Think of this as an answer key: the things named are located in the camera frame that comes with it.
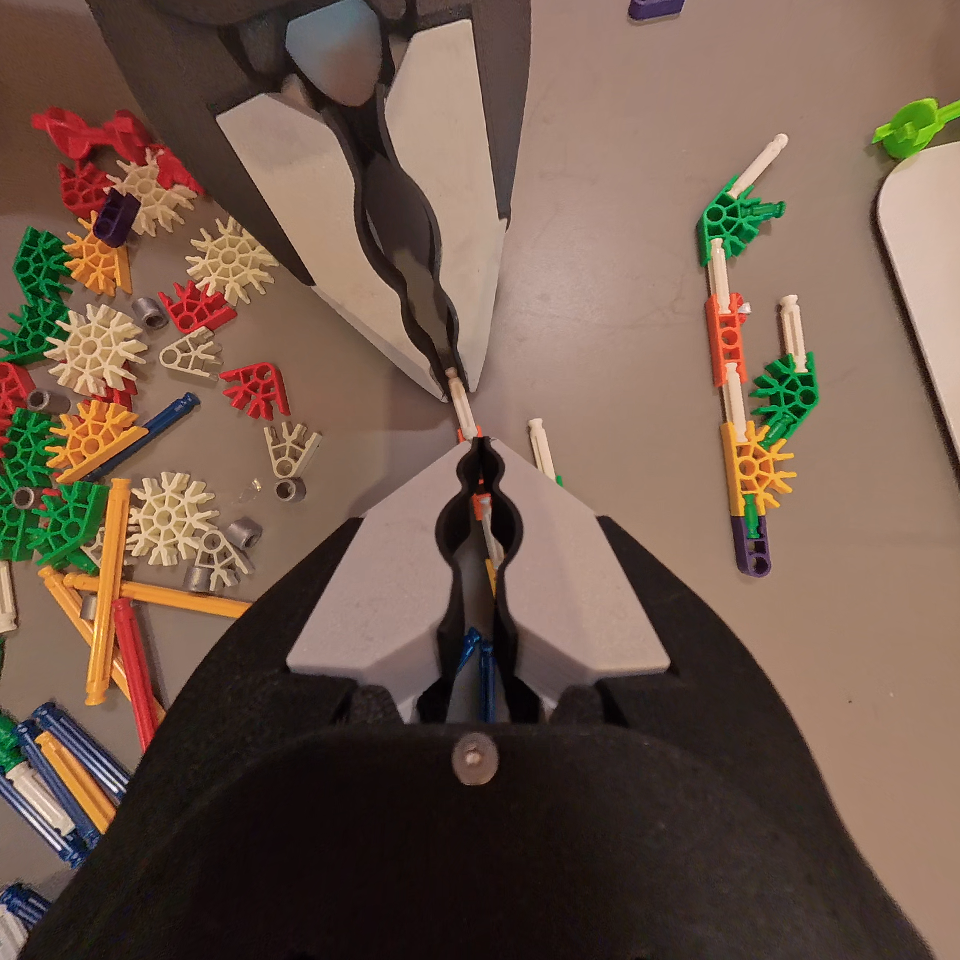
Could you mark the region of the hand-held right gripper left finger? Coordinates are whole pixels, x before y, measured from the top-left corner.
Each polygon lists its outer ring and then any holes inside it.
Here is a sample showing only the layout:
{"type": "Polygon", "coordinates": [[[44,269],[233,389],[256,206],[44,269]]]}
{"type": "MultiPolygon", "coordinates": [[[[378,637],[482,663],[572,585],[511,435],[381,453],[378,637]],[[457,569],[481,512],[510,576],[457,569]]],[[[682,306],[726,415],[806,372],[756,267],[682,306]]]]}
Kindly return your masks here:
{"type": "Polygon", "coordinates": [[[475,451],[459,443],[363,515],[287,656],[292,672],[385,688],[406,722],[453,677],[465,632],[454,556],[471,534],[475,451]]]}

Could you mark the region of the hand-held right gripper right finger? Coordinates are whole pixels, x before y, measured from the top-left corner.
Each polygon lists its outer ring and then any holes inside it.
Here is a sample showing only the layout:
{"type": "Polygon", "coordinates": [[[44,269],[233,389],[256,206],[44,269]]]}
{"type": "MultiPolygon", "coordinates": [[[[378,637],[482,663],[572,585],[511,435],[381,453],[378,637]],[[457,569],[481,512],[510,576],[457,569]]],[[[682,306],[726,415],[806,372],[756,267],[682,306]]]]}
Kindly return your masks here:
{"type": "Polygon", "coordinates": [[[513,722],[599,680],[666,672],[670,658],[594,510],[510,450],[486,442],[498,537],[494,648],[513,722]]]}

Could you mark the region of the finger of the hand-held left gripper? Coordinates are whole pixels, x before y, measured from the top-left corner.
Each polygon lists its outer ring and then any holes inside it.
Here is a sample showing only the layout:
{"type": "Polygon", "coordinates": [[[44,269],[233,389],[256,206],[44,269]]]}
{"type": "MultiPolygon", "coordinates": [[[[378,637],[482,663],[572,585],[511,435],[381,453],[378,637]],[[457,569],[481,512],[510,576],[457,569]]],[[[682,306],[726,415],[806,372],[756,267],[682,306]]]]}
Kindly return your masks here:
{"type": "Polygon", "coordinates": [[[329,109],[317,112],[261,93],[221,113],[218,125],[291,241],[314,292],[444,402],[436,350],[414,320],[404,276],[371,229],[363,174],[341,119],[329,109]]]}
{"type": "Polygon", "coordinates": [[[507,222],[498,202],[470,19],[417,32],[386,95],[386,128],[438,232],[435,274],[476,391],[491,331],[507,222]]]}

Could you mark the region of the pile of colourful toy pieces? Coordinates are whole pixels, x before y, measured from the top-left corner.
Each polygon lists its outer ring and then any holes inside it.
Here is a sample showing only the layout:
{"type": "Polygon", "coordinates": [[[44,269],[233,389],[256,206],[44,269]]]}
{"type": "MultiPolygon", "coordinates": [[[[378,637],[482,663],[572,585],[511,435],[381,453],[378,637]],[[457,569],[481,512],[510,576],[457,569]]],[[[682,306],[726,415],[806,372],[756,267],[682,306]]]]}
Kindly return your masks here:
{"type": "Polygon", "coordinates": [[[70,306],[53,306],[59,319],[51,336],[67,341],[72,322],[97,326],[107,357],[127,359],[134,378],[133,410],[110,406],[100,396],[73,393],[110,416],[89,454],[69,454],[46,466],[69,443],[59,415],[14,416],[14,438],[2,466],[2,590],[11,587],[20,614],[2,625],[11,673],[2,680],[2,770],[20,767],[28,789],[38,787],[41,806],[30,806],[2,775],[2,958],[138,958],[133,934],[145,933],[147,958],[173,958],[175,936],[166,902],[179,896],[182,878],[162,879],[157,895],[143,894],[158,855],[191,854],[180,839],[183,822],[203,806],[255,753],[262,733],[259,710],[273,681],[254,678],[267,667],[269,642],[280,630],[265,614],[237,631],[231,614],[184,610],[152,601],[146,607],[147,665],[159,670],[160,695],[173,720],[160,726],[148,750],[137,749],[129,771],[106,756],[102,793],[106,813],[118,814],[108,834],[96,822],[75,822],[87,813],[67,790],[67,805],[54,786],[65,787],[58,769],[37,743],[47,736],[77,755],[66,739],[30,713],[36,700],[53,700],[54,718],[82,734],[107,735],[107,746],[134,746],[134,714],[110,679],[104,701],[87,696],[88,647],[93,626],[81,622],[84,593],[68,575],[100,571],[84,552],[106,521],[110,480],[129,480],[129,526],[124,534],[123,584],[170,591],[179,576],[200,567],[213,594],[258,599],[293,570],[316,540],[316,510],[282,506],[264,444],[268,415],[278,437],[292,400],[306,398],[304,350],[316,309],[295,282],[262,297],[281,268],[253,234],[226,214],[196,222],[186,260],[163,252],[145,227],[132,234],[133,293],[123,303],[104,294],[78,294],[70,306]],[[258,498],[234,499],[254,478],[258,498]]]}

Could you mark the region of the orange slotted connector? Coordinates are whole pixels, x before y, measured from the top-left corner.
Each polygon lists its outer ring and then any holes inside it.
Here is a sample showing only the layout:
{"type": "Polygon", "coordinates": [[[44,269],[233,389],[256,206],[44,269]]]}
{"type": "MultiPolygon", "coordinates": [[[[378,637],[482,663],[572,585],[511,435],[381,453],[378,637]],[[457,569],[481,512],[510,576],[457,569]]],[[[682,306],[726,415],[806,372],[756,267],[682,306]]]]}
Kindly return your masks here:
{"type": "Polygon", "coordinates": [[[457,466],[457,477],[461,481],[462,490],[469,490],[475,520],[480,522],[483,518],[483,503],[488,502],[484,498],[489,498],[490,495],[490,485],[486,482],[489,453],[487,440],[479,426],[473,438],[468,438],[463,428],[458,428],[457,439],[461,444],[471,444],[471,451],[464,455],[457,466]]]}

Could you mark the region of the red double-ended connector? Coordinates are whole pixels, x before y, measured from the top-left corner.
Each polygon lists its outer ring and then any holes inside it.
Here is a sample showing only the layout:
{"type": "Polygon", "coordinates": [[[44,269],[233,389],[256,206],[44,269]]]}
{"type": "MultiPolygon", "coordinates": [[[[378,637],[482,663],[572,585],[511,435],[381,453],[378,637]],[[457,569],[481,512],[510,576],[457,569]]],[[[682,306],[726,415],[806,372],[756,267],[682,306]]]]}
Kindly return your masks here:
{"type": "Polygon", "coordinates": [[[102,126],[90,126],[78,114],[58,106],[32,114],[30,125],[48,134],[54,145],[72,161],[83,161],[96,148],[110,147],[126,161],[144,164],[152,148],[147,127],[136,114],[118,109],[102,126]]]}
{"type": "Polygon", "coordinates": [[[195,196],[206,195],[204,187],[189,174],[183,162],[169,147],[152,144],[150,150],[157,167],[156,180],[161,187],[172,190],[175,186],[183,186],[192,191],[195,196]]]}

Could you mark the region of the assembled multicolour toy model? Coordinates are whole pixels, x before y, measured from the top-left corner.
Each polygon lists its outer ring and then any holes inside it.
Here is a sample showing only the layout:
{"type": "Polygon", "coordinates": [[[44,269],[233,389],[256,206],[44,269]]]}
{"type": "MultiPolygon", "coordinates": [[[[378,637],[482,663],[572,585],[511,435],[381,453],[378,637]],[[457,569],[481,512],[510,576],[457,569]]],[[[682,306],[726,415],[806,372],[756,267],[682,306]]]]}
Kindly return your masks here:
{"type": "Polygon", "coordinates": [[[761,579],[772,570],[767,514],[779,496],[791,493],[796,473],[784,468],[793,455],[787,441],[820,402],[814,353],[807,349],[797,294],[777,306],[783,353],[762,374],[748,375],[743,327],[747,302],[731,285],[730,262],[760,235],[761,226],[781,218],[783,201],[754,195],[757,179],[785,150],[786,133],[776,134],[747,168],[733,177],[702,211],[697,226],[701,266],[706,274],[704,303],[711,376],[721,402],[721,447],[731,538],[739,572],[761,579]]]}

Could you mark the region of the bright green plastic piece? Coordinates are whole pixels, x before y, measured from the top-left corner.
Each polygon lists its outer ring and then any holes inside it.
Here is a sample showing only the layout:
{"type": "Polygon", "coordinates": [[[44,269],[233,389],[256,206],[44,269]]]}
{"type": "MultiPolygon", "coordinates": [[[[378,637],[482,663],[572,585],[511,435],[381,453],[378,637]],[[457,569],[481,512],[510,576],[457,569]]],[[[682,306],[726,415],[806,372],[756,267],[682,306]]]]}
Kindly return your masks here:
{"type": "Polygon", "coordinates": [[[934,98],[908,102],[889,122],[876,128],[871,144],[881,144],[895,160],[907,160],[926,149],[943,127],[958,117],[959,100],[945,105],[934,98]]]}

